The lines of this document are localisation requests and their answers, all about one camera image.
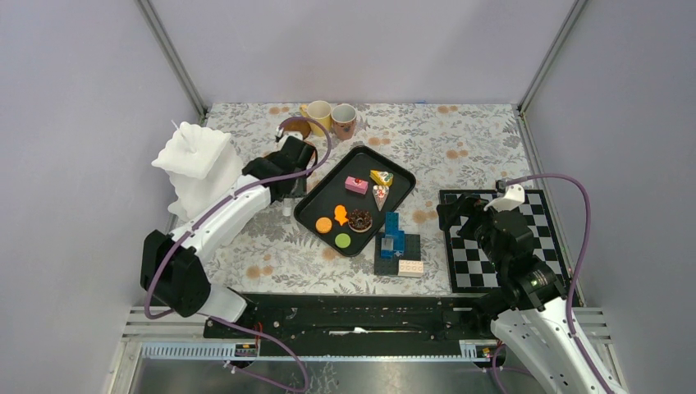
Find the chocolate sprinkle donut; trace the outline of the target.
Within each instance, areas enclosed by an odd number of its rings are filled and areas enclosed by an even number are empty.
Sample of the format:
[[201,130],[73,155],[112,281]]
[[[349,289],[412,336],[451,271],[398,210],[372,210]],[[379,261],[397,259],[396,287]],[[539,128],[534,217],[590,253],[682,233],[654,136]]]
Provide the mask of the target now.
[[349,228],[352,231],[363,233],[373,225],[373,216],[368,210],[355,209],[346,216]]

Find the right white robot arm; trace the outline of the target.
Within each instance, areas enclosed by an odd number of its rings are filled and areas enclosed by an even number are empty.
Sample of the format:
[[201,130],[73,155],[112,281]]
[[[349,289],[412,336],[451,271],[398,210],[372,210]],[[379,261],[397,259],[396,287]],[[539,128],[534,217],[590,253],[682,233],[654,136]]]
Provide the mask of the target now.
[[437,214],[440,229],[458,227],[496,274],[498,286],[474,301],[475,334],[501,340],[547,393],[625,392],[579,326],[569,292],[533,252],[535,237],[518,209],[462,194]]

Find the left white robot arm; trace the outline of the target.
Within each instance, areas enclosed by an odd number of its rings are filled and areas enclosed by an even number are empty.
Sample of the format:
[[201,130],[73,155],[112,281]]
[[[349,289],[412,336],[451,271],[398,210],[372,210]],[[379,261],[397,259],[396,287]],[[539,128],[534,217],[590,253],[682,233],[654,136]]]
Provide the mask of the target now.
[[250,334],[255,317],[246,309],[249,301],[231,288],[211,284],[203,265],[257,213],[290,196],[309,168],[321,162],[312,144],[286,136],[278,151],[247,163],[231,188],[189,223],[168,234],[148,234],[140,270],[147,300],[158,300],[182,317],[221,318],[234,337]]

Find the pink square cake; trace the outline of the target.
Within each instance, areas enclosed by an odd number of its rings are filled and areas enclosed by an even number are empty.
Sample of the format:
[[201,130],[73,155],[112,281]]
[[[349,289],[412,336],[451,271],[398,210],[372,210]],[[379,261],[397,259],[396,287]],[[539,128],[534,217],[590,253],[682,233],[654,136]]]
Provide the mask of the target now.
[[369,188],[369,182],[353,176],[348,176],[344,182],[344,187],[349,192],[359,195],[366,195]]

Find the white strawberry cake slice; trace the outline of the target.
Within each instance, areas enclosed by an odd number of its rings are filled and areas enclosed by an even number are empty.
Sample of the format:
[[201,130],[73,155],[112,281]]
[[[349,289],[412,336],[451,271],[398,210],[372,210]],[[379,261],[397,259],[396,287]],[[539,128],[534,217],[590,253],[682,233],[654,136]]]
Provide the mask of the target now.
[[382,211],[384,204],[387,201],[390,188],[384,185],[375,185],[373,187],[373,197],[378,211]]

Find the silver tongs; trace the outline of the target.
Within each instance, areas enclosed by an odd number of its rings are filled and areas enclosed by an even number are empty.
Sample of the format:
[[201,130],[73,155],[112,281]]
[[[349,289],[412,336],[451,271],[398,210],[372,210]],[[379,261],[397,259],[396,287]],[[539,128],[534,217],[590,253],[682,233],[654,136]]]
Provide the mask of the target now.
[[297,199],[303,199],[307,195],[307,182],[305,179],[299,179],[291,192],[284,196],[282,200],[282,214],[285,217],[290,217],[292,215],[295,201]]

